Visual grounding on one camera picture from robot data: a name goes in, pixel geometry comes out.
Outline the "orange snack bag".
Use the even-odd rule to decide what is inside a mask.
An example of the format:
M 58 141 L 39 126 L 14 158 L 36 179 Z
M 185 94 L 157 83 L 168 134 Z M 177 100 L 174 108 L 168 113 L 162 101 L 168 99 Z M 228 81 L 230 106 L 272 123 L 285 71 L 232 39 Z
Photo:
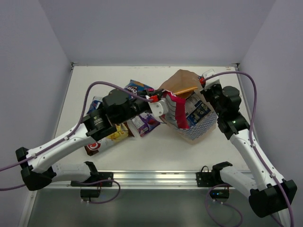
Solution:
M 175 92 L 174 94 L 177 97 L 186 99 L 188 98 L 196 89 L 198 89 L 198 87 L 187 87 L 185 89 L 179 90 L 177 92 Z

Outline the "blue white cookie bag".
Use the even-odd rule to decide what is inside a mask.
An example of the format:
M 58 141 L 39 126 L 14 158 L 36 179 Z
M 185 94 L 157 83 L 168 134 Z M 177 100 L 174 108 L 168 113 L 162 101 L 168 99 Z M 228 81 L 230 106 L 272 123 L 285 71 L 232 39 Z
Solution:
M 102 104 L 102 96 L 94 96 L 92 102 L 89 106 L 87 111 L 87 115 L 89 116 L 97 116 L 98 115 L 98 108 Z

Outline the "red KitKat snack bag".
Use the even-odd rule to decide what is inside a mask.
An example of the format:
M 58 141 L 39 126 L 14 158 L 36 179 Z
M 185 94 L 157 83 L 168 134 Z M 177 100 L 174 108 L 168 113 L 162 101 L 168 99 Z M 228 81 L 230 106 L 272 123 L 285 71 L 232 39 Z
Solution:
M 166 99 L 168 112 L 164 114 L 165 120 L 178 129 L 188 129 L 189 125 L 186 118 L 186 100 L 180 98 L 170 91 L 164 90 L 163 98 Z

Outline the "purple snack packet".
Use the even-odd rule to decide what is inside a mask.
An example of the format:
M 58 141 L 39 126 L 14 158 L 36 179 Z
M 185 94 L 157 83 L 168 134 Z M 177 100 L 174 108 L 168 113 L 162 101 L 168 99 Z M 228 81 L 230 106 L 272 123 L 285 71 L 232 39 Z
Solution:
M 142 113 L 134 117 L 131 122 L 134 124 L 141 137 L 149 134 L 152 130 L 160 125 L 150 113 Z

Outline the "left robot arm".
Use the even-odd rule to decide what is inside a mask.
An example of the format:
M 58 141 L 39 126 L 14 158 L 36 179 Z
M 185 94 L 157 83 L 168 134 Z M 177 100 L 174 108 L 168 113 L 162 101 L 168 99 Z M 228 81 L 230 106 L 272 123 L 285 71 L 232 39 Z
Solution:
M 115 133 L 118 124 L 150 112 L 152 101 L 149 91 L 135 95 L 125 89 L 113 89 L 102 98 L 96 110 L 83 113 L 78 123 L 64 134 L 36 148 L 17 149 L 16 156 L 25 186 L 30 191 L 36 191 L 58 181 L 95 185 L 100 177 L 92 162 L 62 166 L 59 161 Z

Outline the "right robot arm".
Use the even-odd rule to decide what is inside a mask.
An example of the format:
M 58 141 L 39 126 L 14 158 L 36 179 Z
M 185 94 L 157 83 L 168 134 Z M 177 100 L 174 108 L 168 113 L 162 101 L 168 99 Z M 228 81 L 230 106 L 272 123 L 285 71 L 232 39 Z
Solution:
M 253 176 L 250 178 L 231 163 L 222 162 L 213 166 L 213 184 L 220 186 L 227 183 L 240 191 L 260 218 L 287 209 L 294 199 L 297 185 L 277 171 L 251 134 L 249 123 L 240 113 L 239 90 L 214 84 L 205 87 L 201 93 L 218 115 L 220 131 L 239 151 Z

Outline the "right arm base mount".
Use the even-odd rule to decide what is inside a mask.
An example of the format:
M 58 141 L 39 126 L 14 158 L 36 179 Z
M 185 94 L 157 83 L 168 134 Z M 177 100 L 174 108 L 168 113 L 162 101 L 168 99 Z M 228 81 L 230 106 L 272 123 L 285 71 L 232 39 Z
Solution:
M 228 170 L 238 171 L 227 161 L 214 165 L 212 170 L 209 170 L 208 166 L 203 166 L 199 172 L 196 172 L 197 187 L 231 186 L 227 182 L 224 182 L 221 177 L 221 171 L 225 173 Z

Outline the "brown Chips Ahoy bag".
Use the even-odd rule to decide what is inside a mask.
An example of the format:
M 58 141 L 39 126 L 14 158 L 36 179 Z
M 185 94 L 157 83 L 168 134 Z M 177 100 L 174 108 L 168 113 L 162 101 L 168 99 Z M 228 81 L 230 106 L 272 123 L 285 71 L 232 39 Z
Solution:
M 120 125 L 116 125 L 116 130 L 116 132 L 110 134 L 109 136 L 92 144 L 86 145 L 84 148 L 87 155 L 93 156 L 97 153 L 101 153 L 111 148 L 115 144 L 121 142 L 122 140 L 125 140 L 126 138 L 134 137 L 126 122 Z

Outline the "blue Doritos chip bag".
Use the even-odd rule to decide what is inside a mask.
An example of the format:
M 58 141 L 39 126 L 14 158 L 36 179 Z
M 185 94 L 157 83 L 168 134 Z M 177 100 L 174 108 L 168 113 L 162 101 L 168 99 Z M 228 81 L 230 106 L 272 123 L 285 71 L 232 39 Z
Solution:
M 152 92 L 155 90 L 154 88 L 152 88 L 144 83 L 141 83 L 139 81 L 132 80 L 132 79 L 124 87 L 124 89 L 128 90 L 132 94 L 135 94 L 136 96 L 141 96 L 143 98 L 146 98 L 148 91 Z

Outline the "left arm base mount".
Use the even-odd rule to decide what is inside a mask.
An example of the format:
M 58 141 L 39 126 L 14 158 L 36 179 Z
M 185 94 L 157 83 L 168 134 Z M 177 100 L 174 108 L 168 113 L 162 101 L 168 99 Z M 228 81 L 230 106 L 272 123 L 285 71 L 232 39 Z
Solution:
M 71 181 L 73 187 L 112 187 L 113 172 L 99 172 L 93 162 L 84 162 L 89 169 L 89 177 L 84 182 Z

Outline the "checkered paper bag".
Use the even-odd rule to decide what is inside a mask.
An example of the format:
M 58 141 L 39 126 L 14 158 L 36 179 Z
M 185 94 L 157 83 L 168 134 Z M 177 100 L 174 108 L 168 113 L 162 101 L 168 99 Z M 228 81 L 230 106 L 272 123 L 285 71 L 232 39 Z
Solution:
M 163 82 L 159 89 L 164 89 L 172 92 L 173 94 L 179 90 L 187 87 L 198 87 L 194 92 L 200 97 L 200 99 L 210 108 L 208 113 L 201 121 L 196 125 L 189 127 L 188 129 L 178 129 L 174 125 L 168 123 L 164 115 L 160 116 L 160 119 L 166 123 L 167 126 L 177 132 L 188 143 L 195 144 L 200 142 L 208 133 L 215 129 L 217 115 L 214 109 L 209 103 L 206 102 L 204 96 L 200 93 L 202 86 L 198 79 L 199 75 L 188 70 L 179 69 L 174 75 Z

